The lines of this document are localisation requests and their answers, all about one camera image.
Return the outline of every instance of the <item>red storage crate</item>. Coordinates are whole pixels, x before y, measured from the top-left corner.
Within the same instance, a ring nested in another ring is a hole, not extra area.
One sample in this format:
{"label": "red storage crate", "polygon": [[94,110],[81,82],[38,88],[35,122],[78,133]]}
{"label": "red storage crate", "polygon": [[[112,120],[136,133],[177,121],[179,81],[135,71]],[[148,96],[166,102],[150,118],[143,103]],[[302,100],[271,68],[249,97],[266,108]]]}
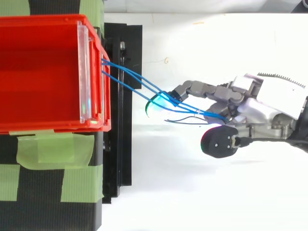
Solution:
{"label": "red storage crate", "polygon": [[0,17],[0,132],[109,131],[102,57],[84,15]]}

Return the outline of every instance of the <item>black round sensor pad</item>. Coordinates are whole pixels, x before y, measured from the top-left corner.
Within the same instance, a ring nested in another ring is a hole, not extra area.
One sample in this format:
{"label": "black round sensor pad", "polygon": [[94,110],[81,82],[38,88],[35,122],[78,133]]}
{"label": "black round sensor pad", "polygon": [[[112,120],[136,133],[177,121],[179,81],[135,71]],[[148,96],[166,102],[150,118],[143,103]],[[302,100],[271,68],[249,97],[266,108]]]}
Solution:
{"label": "black round sensor pad", "polygon": [[237,151],[237,148],[232,148],[232,136],[237,134],[236,128],[225,125],[212,128],[201,138],[201,149],[214,158],[231,156]]}

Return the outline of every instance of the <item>blue cable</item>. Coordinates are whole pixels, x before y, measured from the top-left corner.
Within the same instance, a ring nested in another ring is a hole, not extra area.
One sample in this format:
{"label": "blue cable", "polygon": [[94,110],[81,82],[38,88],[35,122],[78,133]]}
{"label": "blue cable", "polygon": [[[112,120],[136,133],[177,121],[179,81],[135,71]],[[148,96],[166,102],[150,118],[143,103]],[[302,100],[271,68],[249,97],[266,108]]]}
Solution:
{"label": "blue cable", "polygon": [[[164,96],[166,96],[167,94],[164,94],[164,93],[160,93],[160,92],[157,92],[155,90],[153,90],[152,88],[150,88],[148,85],[146,85],[145,83],[143,83],[142,81],[140,81],[136,76],[134,76],[132,73],[130,72],[127,72],[130,76],[132,76],[134,79],[136,79],[138,82],[140,82],[143,86],[145,86],[147,89],[149,89],[151,92],[155,93],[156,95],[159,95],[160,97],[162,97],[164,100],[167,100],[168,102],[170,102],[171,104],[173,104],[170,99],[167,97],[165,98]],[[184,109],[184,110],[187,110],[189,112],[194,112],[193,110],[191,109],[188,109],[188,108],[185,108],[185,107],[182,107],[182,106],[179,106],[177,105],[178,108],[181,108],[181,109]]]}
{"label": "blue cable", "polygon": [[[199,111],[199,112],[202,112],[202,113],[200,113],[201,115],[209,116],[209,117],[215,117],[215,118],[219,118],[219,119],[222,119],[222,120],[226,120],[226,118],[224,118],[223,116],[221,116],[221,115],[219,115],[219,114],[211,113],[211,112],[206,112],[206,111],[200,110],[200,109],[195,108],[195,107],[193,107],[193,106],[190,106],[190,105],[188,105],[188,104],[182,103],[182,102],[180,102],[180,101],[174,99],[173,97],[171,97],[171,96],[168,95],[168,94],[165,94],[165,95],[169,98],[169,100],[168,100],[168,99],[166,99],[166,98],[164,97],[163,94],[154,91],[154,90],[151,89],[149,86],[147,86],[147,85],[144,84],[142,81],[140,81],[135,75],[139,76],[141,79],[143,79],[144,81],[146,81],[147,83],[149,83],[151,86],[153,86],[153,87],[155,87],[156,89],[158,89],[160,92],[163,92],[163,91],[162,91],[161,89],[159,89],[156,85],[154,85],[153,83],[151,83],[151,82],[148,81],[146,78],[144,78],[143,76],[139,75],[138,73],[135,73],[135,72],[133,72],[133,71],[131,71],[131,70],[129,70],[129,69],[123,67],[123,66],[116,65],[116,64],[114,64],[114,63],[112,63],[112,62],[109,62],[109,61],[107,61],[107,60],[105,60],[105,59],[102,59],[102,61],[108,63],[108,64],[111,65],[111,66],[117,67],[118,69],[121,69],[121,70],[127,72],[130,76],[132,76],[134,79],[136,79],[139,83],[141,83],[141,84],[142,84],[143,86],[145,86],[147,89],[149,89],[149,90],[152,91],[153,93],[155,93],[155,94],[161,96],[163,99],[169,101],[169,102],[172,103],[172,104],[174,104],[173,102],[180,103],[180,104],[183,104],[183,105],[188,106],[188,107],[190,107],[190,108],[193,108],[193,109],[195,109],[195,110],[197,110],[197,111]],[[184,107],[181,107],[181,106],[179,106],[179,105],[178,105],[177,107],[195,113],[195,111],[192,111],[192,110],[190,110],[190,109],[188,109],[188,108],[184,108]]]}
{"label": "blue cable", "polygon": [[133,89],[133,88],[130,87],[129,85],[127,85],[127,84],[125,84],[125,83],[123,83],[123,82],[117,80],[115,77],[111,76],[110,74],[108,74],[108,73],[106,73],[106,72],[104,72],[104,71],[102,71],[102,73],[103,73],[104,75],[108,76],[108,77],[109,77],[110,79],[112,79],[113,81],[115,81],[115,82],[117,82],[117,83],[123,85],[124,87],[128,88],[128,89],[131,90],[132,92],[134,92],[134,93],[140,95],[141,97],[145,98],[146,100],[150,101],[151,103],[155,104],[156,106],[161,107],[161,108],[163,108],[163,109],[165,109],[165,110],[167,110],[167,111],[177,112],[177,113],[187,113],[187,114],[198,114],[197,112],[194,112],[194,111],[193,111],[193,112],[184,112],[184,111],[176,111],[176,110],[172,110],[172,109],[170,109],[170,108],[166,108],[166,107],[164,107],[164,106],[162,106],[162,105],[157,104],[156,102],[154,102],[153,100],[149,99],[148,97],[146,97],[145,95],[141,94],[140,92],[136,91],[135,89]]}
{"label": "blue cable", "polygon": [[[130,72],[131,74],[137,75],[138,77],[140,77],[141,79],[143,79],[144,81],[146,81],[147,83],[149,83],[151,86],[155,87],[155,88],[156,88],[157,90],[159,90],[160,92],[163,92],[163,90],[161,90],[161,89],[160,89],[159,87],[157,87],[155,84],[151,83],[151,82],[148,81],[145,77],[139,75],[138,73],[136,73],[136,72],[134,72],[134,71],[132,71],[132,70],[129,70],[129,69],[127,69],[126,67],[116,65],[116,64],[114,64],[114,63],[112,63],[112,62],[110,62],[110,61],[108,61],[108,60],[102,59],[102,61],[104,61],[104,62],[106,62],[106,63],[108,63],[108,64],[110,64],[110,65],[112,65],[112,66],[115,66],[115,67],[117,67],[117,68],[119,68],[119,69],[122,69],[122,70],[124,70],[124,71],[126,71],[126,72]],[[134,78],[135,78],[138,82],[140,82],[142,85],[144,85],[144,83],[142,83],[142,81],[140,81],[138,78],[136,78],[136,76],[134,76]],[[171,101],[173,101],[173,102],[175,102],[175,103],[183,104],[183,105],[185,105],[185,106],[187,106],[187,107],[190,107],[190,108],[192,108],[192,109],[194,109],[194,110],[197,110],[197,111],[200,111],[200,112],[203,112],[203,113],[209,113],[209,112],[200,110],[199,108],[193,107],[193,106],[191,106],[191,105],[189,105],[189,104],[180,102],[180,101],[174,99],[173,97],[171,97],[171,96],[168,95],[168,94],[167,94],[167,97],[168,97]]]}

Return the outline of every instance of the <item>gear teeth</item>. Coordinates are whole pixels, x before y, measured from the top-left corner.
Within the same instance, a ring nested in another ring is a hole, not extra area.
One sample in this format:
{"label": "gear teeth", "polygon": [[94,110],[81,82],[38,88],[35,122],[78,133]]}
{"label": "gear teeth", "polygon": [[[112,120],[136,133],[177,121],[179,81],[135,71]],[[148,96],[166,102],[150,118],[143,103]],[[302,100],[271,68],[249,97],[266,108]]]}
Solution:
{"label": "gear teeth", "polygon": [[306,86],[304,84],[301,84],[299,82],[296,82],[294,80],[292,80],[291,78],[288,78],[288,77],[285,77],[285,76],[282,76],[282,75],[277,75],[277,74],[268,74],[268,73],[259,73],[258,76],[262,76],[262,77],[272,77],[272,78],[281,78],[281,79],[284,79],[284,80],[287,80],[291,83],[295,83],[299,86],[301,86],[302,88],[305,88]]}

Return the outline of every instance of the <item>white table surface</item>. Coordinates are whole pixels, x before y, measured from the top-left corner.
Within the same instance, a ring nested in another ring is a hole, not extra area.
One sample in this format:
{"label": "white table surface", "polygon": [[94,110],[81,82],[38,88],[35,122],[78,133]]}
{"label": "white table surface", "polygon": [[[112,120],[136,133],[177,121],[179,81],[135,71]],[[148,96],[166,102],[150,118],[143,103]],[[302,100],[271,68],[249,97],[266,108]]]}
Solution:
{"label": "white table surface", "polygon": [[[308,84],[307,20],[305,14],[105,15],[106,22],[143,25],[142,75],[165,90],[186,80],[222,84],[247,72]],[[213,103],[187,102],[202,109]],[[145,104],[133,96],[133,185],[103,205],[102,231],[308,230],[307,153],[258,142],[217,160],[200,149],[208,127],[157,122]]]}

